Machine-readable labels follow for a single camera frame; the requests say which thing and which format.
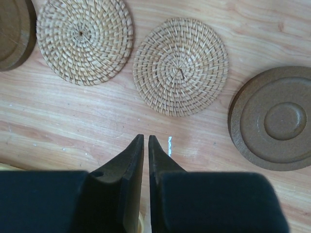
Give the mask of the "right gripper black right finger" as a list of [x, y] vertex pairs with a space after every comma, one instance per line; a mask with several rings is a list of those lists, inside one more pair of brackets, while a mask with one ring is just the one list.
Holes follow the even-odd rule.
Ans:
[[154, 233], [287, 233], [271, 183], [253, 172], [188, 172], [151, 135], [148, 142]]

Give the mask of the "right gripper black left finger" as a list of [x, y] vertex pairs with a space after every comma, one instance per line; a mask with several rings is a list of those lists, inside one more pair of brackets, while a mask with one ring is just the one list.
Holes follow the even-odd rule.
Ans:
[[84, 170], [3, 170], [3, 233], [135, 233], [144, 136], [103, 166]]

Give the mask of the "small woven rattan coaster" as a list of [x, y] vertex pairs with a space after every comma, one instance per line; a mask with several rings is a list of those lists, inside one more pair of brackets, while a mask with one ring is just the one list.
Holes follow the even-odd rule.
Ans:
[[219, 35], [193, 18], [171, 18], [141, 42], [133, 79], [144, 102], [170, 117], [186, 117], [209, 107], [229, 74], [229, 58]]

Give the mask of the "large woven rattan coaster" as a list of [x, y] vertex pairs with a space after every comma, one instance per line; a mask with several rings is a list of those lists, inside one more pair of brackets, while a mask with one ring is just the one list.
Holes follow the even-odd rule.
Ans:
[[93, 86], [126, 65], [134, 29], [122, 0], [47, 0], [39, 11], [36, 37], [44, 60], [59, 77]]

